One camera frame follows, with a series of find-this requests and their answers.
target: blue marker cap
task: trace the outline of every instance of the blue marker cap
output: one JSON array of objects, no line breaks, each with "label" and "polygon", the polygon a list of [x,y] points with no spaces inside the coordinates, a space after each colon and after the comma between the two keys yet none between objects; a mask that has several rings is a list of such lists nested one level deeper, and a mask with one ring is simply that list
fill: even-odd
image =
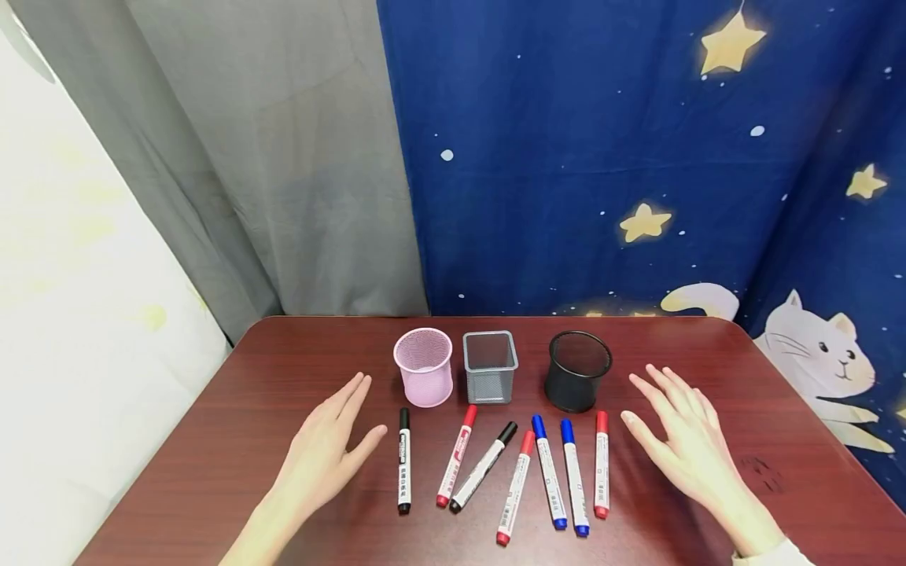
[{"label": "blue marker cap", "polygon": [[560,434],[564,438],[564,444],[575,444],[575,436],[573,436],[573,423],[571,423],[568,418],[560,421]]},{"label": "blue marker cap", "polygon": [[547,433],[545,432],[545,422],[541,420],[541,415],[535,415],[532,417],[532,428],[535,430],[535,438],[547,438]]}]

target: sleeve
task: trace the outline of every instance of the sleeve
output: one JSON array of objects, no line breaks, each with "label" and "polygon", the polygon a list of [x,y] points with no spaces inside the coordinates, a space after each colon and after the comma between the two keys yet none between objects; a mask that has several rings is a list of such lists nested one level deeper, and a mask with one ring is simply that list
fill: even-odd
[{"label": "sleeve", "polygon": [[814,566],[789,539],[781,542],[771,552],[760,556],[741,558],[733,555],[733,566]]}]

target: reddish-brown table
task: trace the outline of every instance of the reddish-brown table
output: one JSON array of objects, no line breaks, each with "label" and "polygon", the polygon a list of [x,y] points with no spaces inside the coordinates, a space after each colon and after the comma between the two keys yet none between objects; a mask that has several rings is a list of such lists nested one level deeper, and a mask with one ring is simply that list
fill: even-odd
[{"label": "reddish-brown table", "polygon": [[[412,410],[413,505],[396,509],[395,435],[406,404],[391,350],[399,336],[434,326],[454,343],[457,388],[437,408]],[[495,545],[496,524],[531,416],[545,417],[565,481],[558,422],[542,379],[548,341],[585,330],[611,347],[614,363],[597,408],[611,419],[612,510],[592,518],[587,540],[555,532],[537,458],[525,483],[513,541]],[[519,370],[513,402],[484,406],[464,472],[508,420],[520,426],[466,509],[434,504],[465,411],[462,335],[510,330]],[[906,517],[837,443],[738,326],[709,318],[269,318],[236,346],[78,564],[216,564],[283,461],[305,416],[356,371],[374,377],[352,432],[358,442],[385,423],[360,473],[318,512],[284,552],[285,564],[729,564],[730,543],[706,512],[677,492],[636,446],[617,415],[631,409],[662,434],[626,375],[646,362],[670,365],[712,399],[743,476],[781,527],[819,566],[906,564]],[[583,480],[593,481],[594,412],[573,416]],[[591,495],[592,489],[586,487]]]}]

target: hand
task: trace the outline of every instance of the hand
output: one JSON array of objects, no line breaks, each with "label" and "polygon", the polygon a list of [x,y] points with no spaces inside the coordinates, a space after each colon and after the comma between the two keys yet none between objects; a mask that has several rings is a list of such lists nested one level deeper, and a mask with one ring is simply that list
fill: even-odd
[{"label": "hand", "polygon": [[651,403],[668,440],[661,442],[637,415],[623,411],[632,436],[667,479],[715,516],[740,554],[774,549],[785,536],[739,475],[711,402],[670,368],[645,369],[660,389],[635,374],[629,379]]},{"label": "hand", "polygon": [[302,523],[334,498],[387,434],[379,425],[346,452],[371,376],[352,380],[316,407],[289,446],[274,486],[249,518],[221,566],[272,564]]}]

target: whiteboard marker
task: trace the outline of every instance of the whiteboard marker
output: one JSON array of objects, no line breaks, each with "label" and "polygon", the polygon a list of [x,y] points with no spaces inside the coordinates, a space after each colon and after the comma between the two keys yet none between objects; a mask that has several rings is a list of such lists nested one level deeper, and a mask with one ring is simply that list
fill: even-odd
[{"label": "whiteboard marker", "polygon": [[408,515],[412,508],[411,455],[409,410],[403,407],[400,409],[400,490],[397,495],[397,511],[400,515]]},{"label": "whiteboard marker", "polygon": [[462,511],[462,508],[466,506],[469,498],[475,490],[478,489],[478,486],[481,485],[481,482],[485,479],[487,473],[491,471],[491,467],[494,466],[494,463],[500,455],[503,454],[504,448],[506,448],[506,445],[515,433],[516,423],[510,421],[509,424],[506,425],[506,428],[504,428],[504,431],[500,433],[500,436],[497,437],[497,440],[495,440],[487,452],[485,452],[485,455],[481,456],[481,459],[475,464],[475,469],[468,475],[463,485],[459,487],[459,491],[457,491],[456,495],[453,495],[453,499],[450,500],[450,511],[453,513]]},{"label": "whiteboard marker", "polygon": [[466,453],[468,438],[472,436],[472,425],[475,424],[477,412],[478,407],[475,405],[468,406],[466,418],[463,420],[462,427],[459,429],[459,436],[456,437],[456,444],[453,446],[453,454],[450,455],[450,461],[447,463],[447,471],[444,473],[444,479],[440,482],[438,507],[446,507],[450,501],[453,486],[456,484],[456,476],[459,474],[459,467],[462,465],[462,456]]},{"label": "whiteboard marker", "polygon": [[607,413],[598,411],[594,450],[594,516],[606,519],[611,511],[611,470],[608,455]]},{"label": "whiteboard marker", "polygon": [[557,471],[554,468],[554,459],[551,457],[551,446],[547,443],[545,422],[541,415],[532,417],[532,428],[535,430],[535,444],[538,446],[538,460],[541,462],[541,473],[545,478],[547,490],[547,506],[551,510],[551,520],[557,531],[566,529],[566,511],[564,499],[560,495],[560,484],[557,482]]},{"label": "whiteboard marker", "polygon": [[560,434],[564,439],[566,479],[569,481],[569,497],[573,504],[573,528],[581,537],[588,536],[588,513],[585,512],[585,491],[582,489],[582,475],[579,473],[579,454],[575,449],[573,423],[568,418],[560,421]]},{"label": "whiteboard marker", "polygon": [[497,544],[507,546],[513,536],[513,527],[516,526],[516,511],[519,510],[519,500],[522,499],[522,486],[528,475],[528,463],[531,460],[532,444],[535,442],[535,433],[526,430],[522,437],[522,447],[519,448],[519,458],[516,460],[516,470],[513,472],[513,481],[506,495],[504,512],[500,516],[500,525],[497,526]]}]

